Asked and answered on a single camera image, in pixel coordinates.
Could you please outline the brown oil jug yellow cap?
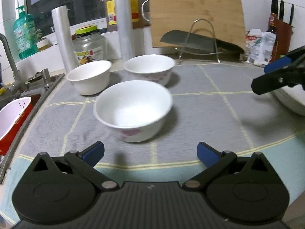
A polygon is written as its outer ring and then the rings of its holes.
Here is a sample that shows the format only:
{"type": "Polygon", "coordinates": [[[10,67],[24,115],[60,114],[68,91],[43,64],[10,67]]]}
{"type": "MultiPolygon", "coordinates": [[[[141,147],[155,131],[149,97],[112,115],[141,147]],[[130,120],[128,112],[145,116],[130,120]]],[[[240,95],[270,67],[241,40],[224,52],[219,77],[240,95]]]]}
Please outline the brown oil jug yellow cap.
{"type": "MultiPolygon", "coordinates": [[[[104,0],[105,1],[105,11],[107,20],[107,30],[117,31],[117,15],[115,8],[115,0],[104,0]]],[[[132,17],[133,28],[143,28],[149,26],[142,16],[141,5],[145,0],[130,0],[130,10],[132,17]]]]}

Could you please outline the green dish soap bottle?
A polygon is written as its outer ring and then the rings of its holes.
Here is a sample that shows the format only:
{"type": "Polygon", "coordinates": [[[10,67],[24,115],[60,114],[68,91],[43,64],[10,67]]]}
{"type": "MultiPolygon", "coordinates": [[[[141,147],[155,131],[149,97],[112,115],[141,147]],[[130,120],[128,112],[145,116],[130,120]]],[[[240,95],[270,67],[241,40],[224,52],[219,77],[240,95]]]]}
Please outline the green dish soap bottle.
{"type": "Polygon", "coordinates": [[[14,22],[13,31],[21,60],[38,52],[34,17],[25,12],[24,5],[16,8],[19,18],[14,22]]]}

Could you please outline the short white plastic-bag roll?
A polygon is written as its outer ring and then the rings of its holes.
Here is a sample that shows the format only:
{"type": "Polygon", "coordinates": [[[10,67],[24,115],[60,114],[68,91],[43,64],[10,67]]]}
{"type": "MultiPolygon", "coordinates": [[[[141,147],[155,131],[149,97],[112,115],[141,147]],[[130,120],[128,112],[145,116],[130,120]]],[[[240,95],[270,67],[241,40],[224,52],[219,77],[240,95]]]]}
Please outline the short white plastic-bag roll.
{"type": "Polygon", "coordinates": [[[79,66],[73,51],[70,22],[67,6],[60,6],[52,10],[52,19],[57,38],[57,44],[64,63],[65,71],[71,72],[79,66]]]}

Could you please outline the tall white plastic-wrap roll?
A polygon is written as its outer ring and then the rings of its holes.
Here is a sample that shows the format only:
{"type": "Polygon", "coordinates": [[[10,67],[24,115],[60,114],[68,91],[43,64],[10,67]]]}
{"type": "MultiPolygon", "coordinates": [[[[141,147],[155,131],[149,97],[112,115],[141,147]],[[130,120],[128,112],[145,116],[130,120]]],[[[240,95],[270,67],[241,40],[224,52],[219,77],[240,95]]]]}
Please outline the tall white plastic-wrap roll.
{"type": "Polygon", "coordinates": [[[135,57],[130,0],[115,0],[115,8],[121,59],[126,62],[135,57]]]}

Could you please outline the red and white basin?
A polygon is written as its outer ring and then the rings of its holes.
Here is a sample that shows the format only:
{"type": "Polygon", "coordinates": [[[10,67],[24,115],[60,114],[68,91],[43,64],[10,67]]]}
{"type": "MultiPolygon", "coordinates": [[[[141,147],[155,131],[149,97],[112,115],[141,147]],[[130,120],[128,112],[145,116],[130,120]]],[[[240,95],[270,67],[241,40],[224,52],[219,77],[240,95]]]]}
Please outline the red and white basin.
{"type": "Polygon", "coordinates": [[[31,97],[9,102],[1,109],[1,156],[7,154],[22,124],[34,108],[31,97]]]}

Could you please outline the glass jar green lid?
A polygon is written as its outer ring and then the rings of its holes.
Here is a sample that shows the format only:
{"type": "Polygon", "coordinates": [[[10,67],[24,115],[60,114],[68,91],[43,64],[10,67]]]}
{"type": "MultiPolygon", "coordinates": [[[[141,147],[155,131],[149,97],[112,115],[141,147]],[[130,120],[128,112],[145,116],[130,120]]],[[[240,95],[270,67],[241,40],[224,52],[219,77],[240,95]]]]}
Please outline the glass jar green lid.
{"type": "Polygon", "coordinates": [[[106,40],[97,25],[84,26],[75,31],[73,51],[79,65],[103,60],[106,49],[106,40]]]}

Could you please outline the dark soy sauce bottle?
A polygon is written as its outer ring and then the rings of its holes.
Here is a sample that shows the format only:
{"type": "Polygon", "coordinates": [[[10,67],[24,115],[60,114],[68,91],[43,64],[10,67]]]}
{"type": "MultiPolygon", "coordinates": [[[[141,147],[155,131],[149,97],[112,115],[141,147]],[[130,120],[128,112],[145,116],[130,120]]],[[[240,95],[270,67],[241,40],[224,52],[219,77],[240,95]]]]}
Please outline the dark soy sauce bottle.
{"type": "MultiPolygon", "coordinates": [[[[269,32],[276,34],[276,29],[277,29],[277,21],[278,21],[278,15],[275,14],[275,13],[271,13],[270,14],[270,17],[269,17],[269,22],[268,22],[268,30],[269,32]]],[[[277,39],[275,38],[274,40],[274,46],[272,48],[272,52],[271,52],[271,56],[270,56],[270,60],[269,60],[269,63],[273,62],[274,61],[274,58],[275,58],[275,53],[276,53],[276,49],[277,49],[277,44],[278,44],[278,41],[277,39]]]]}

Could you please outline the brown knife block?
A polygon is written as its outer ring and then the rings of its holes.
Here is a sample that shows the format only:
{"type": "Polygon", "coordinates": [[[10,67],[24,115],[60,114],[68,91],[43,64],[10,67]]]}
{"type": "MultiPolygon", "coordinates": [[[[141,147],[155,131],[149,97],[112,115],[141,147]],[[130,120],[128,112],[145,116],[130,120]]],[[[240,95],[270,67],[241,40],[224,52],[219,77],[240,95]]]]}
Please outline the brown knife block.
{"type": "Polygon", "coordinates": [[[271,13],[278,15],[276,39],[278,41],[277,49],[275,53],[274,61],[278,60],[281,55],[288,53],[290,42],[293,34],[292,21],[294,17],[294,4],[291,5],[290,20],[288,23],[283,21],[284,18],[285,2],[281,0],[280,4],[278,0],[272,0],[271,2],[271,13]]]}

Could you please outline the sink soap dispenser pump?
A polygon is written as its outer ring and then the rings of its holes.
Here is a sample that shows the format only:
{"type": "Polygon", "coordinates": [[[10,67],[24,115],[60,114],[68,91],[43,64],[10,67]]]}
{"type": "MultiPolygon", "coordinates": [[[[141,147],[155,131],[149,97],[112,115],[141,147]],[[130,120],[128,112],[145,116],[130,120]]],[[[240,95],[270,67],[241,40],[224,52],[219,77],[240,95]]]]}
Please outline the sink soap dispenser pump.
{"type": "Polygon", "coordinates": [[[50,76],[50,73],[49,73],[49,70],[46,68],[46,69],[43,69],[42,71],[40,72],[36,72],[34,76],[30,77],[28,79],[28,83],[33,83],[35,81],[38,81],[42,79],[43,82],[44,82],[44,88],[47,89],[47,88],[50,88],[51,85],[52,85],[52,80],[51,80],[51,76],[50,76]]]}

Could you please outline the grey and blue checked mat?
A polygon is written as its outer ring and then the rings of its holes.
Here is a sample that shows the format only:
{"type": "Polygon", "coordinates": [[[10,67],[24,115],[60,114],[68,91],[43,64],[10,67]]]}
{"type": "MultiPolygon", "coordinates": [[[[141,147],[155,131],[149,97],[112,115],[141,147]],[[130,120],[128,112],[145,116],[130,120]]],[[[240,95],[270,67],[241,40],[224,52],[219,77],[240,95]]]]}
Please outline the grey and blue checked mat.
{"type": "Polygon", "coordinates": [[[19,221],[11,197],[39,152],[60,156],[96,141],[105,154],[96,169],[117,182],[185,181],[201,172],[197,144],[240,156],[263,152],[296,200],[304,191],[304,117],[272,94],[252,93],[263,73],[249,65],[188,64],[174,68],[168,89],[174,105],[151,140],[120,141],[94,117],[95,97],[80,96],[62,80],[32,120],[1,186],[1,215],[19,221]]]}

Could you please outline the white plastic food bag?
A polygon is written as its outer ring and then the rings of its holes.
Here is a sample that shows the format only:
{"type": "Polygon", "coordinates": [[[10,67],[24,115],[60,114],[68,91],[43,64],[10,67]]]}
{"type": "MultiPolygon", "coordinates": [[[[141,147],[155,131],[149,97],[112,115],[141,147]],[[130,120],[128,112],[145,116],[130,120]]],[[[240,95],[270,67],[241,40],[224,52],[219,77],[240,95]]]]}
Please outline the white plastic food bag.
{"type": "Polygon", "coordinates": [[[260,29],[252,29],[248,32],[246,39],[250,40],[248,45],[247,63],[263,67],[269,64],[274,49],[276,34],[266,31],[262,32],[260,29]]]}

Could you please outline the steel sink faucet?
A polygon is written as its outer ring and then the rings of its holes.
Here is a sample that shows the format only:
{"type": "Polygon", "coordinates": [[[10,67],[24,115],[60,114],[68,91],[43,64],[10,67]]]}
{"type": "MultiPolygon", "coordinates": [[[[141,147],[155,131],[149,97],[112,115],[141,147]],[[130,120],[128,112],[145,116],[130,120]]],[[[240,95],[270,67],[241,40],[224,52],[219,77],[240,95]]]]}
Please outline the steel sink faucet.
{"type": "Polygon", "coordinates": [[[0,36],[1,36],[1,42],[3,44],[5,54],[8,58],[8,62],[9,62],[10,67],[12,69],[14,80],[15,80],[14,83],[12,83],[12,85],[10,86],[9,89],[11,90],[11,92],[13,94],[15,94],[17,92],[17,90],[22,93],[22,92],[27,90],[26,84],[23,80],[23,77],[22,77],[20,71],[17,69],[17,66],[14,62],[14,58],[12,57],[12,53],[10,51],[7,38],[3,34],[0,34],[0,36]]]}

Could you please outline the bamboo cutting board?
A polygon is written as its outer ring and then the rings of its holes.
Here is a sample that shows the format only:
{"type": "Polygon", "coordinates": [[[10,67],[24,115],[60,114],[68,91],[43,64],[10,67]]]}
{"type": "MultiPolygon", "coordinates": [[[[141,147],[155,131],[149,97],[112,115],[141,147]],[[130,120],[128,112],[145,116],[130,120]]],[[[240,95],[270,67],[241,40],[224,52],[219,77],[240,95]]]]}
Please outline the bamboo cutting board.
{"type": "Polygon", "coordinates": [[[149,0],[153,47],[168,31],[181,30],[215,37],[246,48],[246,28],[241,0],[149,0]]]}

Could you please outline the oval white deep plate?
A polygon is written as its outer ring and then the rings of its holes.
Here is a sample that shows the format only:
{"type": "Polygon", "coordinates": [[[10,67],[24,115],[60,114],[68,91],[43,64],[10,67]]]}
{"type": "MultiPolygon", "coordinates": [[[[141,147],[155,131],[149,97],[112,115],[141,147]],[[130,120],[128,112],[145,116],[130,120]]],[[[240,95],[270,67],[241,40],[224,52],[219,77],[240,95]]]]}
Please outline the oval white deep plate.
{"type": "Polygon", "coordinates": [[[305,92],[302,85],[284,86],[274,90],[272,94],[292,112],[305,116],[305,92]]]}

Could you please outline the white bowl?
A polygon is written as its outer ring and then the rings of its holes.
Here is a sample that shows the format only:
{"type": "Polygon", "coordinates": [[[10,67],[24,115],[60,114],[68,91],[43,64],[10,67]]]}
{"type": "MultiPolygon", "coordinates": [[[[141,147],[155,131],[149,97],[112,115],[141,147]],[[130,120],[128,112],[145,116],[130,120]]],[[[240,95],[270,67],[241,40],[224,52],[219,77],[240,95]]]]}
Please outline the white bowl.
{"type": "Polygon", "coordinates": [[[141,55],[124,63],[124,70],[136,80],[152,81],[166,86],[176,62],[165,55],[141,55]]]}
{"type": "Polygon", "coordinates": [[[108,60],[92,61],[69,72],[67,80],[80,95],[95,95],[109,85],[111,66],[108,60]]]}
{"type": "Polygon", "coordinates": [[[173,107],[170,91],[152,81],[125,81],[104,90],[94,104],[94,116],[117,139],[138,143],[162,129],[173,107]]]}

